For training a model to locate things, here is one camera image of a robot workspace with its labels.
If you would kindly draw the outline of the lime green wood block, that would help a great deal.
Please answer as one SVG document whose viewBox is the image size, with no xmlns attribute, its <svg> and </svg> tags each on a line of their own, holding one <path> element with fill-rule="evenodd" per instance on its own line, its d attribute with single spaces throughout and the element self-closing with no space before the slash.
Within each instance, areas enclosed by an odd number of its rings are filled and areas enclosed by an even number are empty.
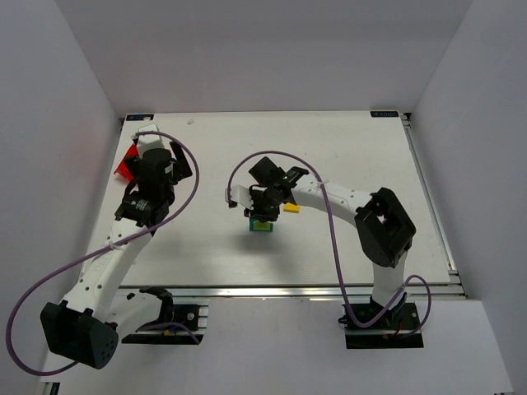
<svg viewBox="0 0 527 395">
<path fill-rule="evenodd" d="M 255 221 L 253 223 L 253 230 L 255 231 L 272 231 L 273 224 L 269 222 Z"/>
</svg>

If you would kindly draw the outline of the red plastic bin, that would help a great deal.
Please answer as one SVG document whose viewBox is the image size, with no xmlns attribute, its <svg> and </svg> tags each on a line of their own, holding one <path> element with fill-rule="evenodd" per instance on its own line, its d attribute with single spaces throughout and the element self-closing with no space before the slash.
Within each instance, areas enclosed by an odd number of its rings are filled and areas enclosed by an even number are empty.
<svg viewBox="0 0 527 395">
<path fill-rule="evenodd" d="M 129 159 L 129 158 L 135 158 L 138 156 L 138 149 L 137 149 L 137 145 L 136 144 L 132 144 L 126 151 L 126 153 L 124 154 L 124 157 L 123 159 L 119 162 L 118 166 L 116 167 L 116 169 L 114 170 L 114 175 L 116 176 L 119 176 L 123 179 L 125 179 L 126 181 L 132 181 L 133 180 L 133 175 L 131 174 L 127 164 L 126 164 L 126 160 Z"/>
</svg>

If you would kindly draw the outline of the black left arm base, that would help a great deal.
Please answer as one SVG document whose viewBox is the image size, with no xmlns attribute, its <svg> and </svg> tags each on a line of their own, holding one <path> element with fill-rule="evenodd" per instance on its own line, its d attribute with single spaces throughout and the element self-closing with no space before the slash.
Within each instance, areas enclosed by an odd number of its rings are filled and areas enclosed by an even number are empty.
<svg viewBox="0 0 527 395">
<path fill-rule="evenodd" d="M 138 329 L 127 336 L 120 335 L 122 344 L 155 346 L 197 346 L 203 340 L 208 325 L 208 303 L 176 301 L 165 288 L 149 286 L 138 293 L 129 293 L 127 300 L 137 296 L 151 296 L 158 302 L 154 319 L 142 321 Z"/>
</svg>

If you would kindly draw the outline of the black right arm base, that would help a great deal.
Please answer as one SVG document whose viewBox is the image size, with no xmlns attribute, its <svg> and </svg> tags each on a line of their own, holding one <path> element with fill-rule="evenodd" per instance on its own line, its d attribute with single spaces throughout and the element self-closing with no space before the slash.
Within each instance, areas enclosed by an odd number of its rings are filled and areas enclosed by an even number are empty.
<svg viewBox="0 0 527 395">
<path fill-rule="evenodd" d="M 348 350 L 422 349 L 421 323 L 417 306 L 405 303 L 393 318 L 383 316 L 368 328 L 359 328 L 345 313 L 338 319 Z"/>
</svg>

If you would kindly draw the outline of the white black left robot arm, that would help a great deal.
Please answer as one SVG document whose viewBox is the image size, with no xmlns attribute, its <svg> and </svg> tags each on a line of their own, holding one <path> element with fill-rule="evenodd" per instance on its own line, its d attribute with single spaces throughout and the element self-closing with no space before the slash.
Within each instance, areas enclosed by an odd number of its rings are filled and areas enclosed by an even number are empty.
<svg viewBox="0 0 527 395">
<path fill-rule="evenodd" d="M 109 251 L 93 258 L 59 304 L 47 303 L 40 313 L 49 349 L 94 369 L 110 362 L 120 339 L 174 318 L 172 294 L 161 287 L 142 288 L 119 308 L 111 305 L 135 258 L 152 240 L 154 226 L 168 216 L 174 186 L 193 173 L 176 143 L 168 149 L 150 148 L 125 163 L 133 180 L 115 213 Z"/>
</svg>

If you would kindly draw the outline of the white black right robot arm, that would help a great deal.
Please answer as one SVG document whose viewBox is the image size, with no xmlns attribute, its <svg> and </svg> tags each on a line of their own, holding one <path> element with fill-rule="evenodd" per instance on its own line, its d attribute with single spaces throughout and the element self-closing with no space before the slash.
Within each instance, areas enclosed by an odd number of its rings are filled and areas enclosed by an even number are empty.
<svg viewBox="0 0 527 395">
<path fill-rule="evenodd" d="M 371 303 L 393 309 L 403 302 L 404 264 L 417 229 L 392 190 L 344 188 L 324 182 L 310 165 L 284 171 L 267 156 L 249 173 L 255 184 L 230 186 L 232 205 L 242 205 L 248 217 L 261 222 L 276 221 L 280 206 L 287 203 L 346 221 L 356 229 L 361 249 L 373 265 Z"/>
</svg>

